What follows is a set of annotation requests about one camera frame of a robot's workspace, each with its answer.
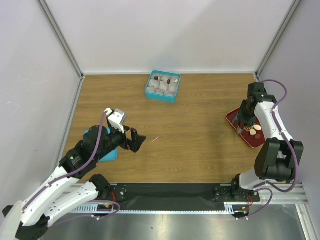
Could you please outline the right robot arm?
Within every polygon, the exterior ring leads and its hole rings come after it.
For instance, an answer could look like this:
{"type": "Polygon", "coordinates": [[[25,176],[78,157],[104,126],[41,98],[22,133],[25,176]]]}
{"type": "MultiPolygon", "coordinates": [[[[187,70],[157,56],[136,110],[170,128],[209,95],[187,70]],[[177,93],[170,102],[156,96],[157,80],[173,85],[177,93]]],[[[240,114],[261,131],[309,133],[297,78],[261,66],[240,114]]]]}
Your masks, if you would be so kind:
{"type": "Polygon", "coordinates": [[[231,182],[230,195],[236,201],[242,201],[248,193],[254,195],[268,186],[288,193],[297,184],[304,145],[289,134],[281,119],[279,104],[274,95],[267,93],[263,82],[250,83],[247,99],[242,101],[230,121],[239,135],[258,123],[264,136],[254,168],[236,175],[231,182]]]}

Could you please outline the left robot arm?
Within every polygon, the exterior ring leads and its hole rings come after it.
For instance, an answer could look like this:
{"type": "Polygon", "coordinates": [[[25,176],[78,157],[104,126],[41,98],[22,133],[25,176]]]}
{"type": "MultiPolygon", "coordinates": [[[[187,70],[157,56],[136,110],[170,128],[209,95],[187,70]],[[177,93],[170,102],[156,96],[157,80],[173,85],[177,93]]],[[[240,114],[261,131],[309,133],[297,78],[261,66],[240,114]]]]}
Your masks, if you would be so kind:
{"type": "Polygon", "coordinates": [[[87,202],[106,201],[112,207],[118,206],[112,186],[101,174],[93,175],[82,187],[66,196],[62,196],[62,193],[118,147],[136,153],[146,139],[146,136],[128,126],[124,127],[124,131],[102,125],[92,126],[35,193],[3,209],[5,220],[0,229],[0,238],[38,240],[57,220],[87,202]],[[127,131],[130,131],[131,138],[126,137],[127,131]]]}

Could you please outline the metal tongs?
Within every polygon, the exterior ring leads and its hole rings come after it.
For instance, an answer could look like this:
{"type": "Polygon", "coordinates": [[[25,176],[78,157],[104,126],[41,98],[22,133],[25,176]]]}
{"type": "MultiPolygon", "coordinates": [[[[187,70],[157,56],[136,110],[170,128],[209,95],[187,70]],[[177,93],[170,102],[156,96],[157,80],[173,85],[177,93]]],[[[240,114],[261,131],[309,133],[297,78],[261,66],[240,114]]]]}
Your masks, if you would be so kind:
{"type": "Polygon", "coordinates": [[[241,135],[244,128],[240,127],[240,123],[242,121],[239,119],[238,114],[234,117],[234,119],[232,120],[232,125],[235,127],[235,130],[237,132],[238,135],[241,135]]]}

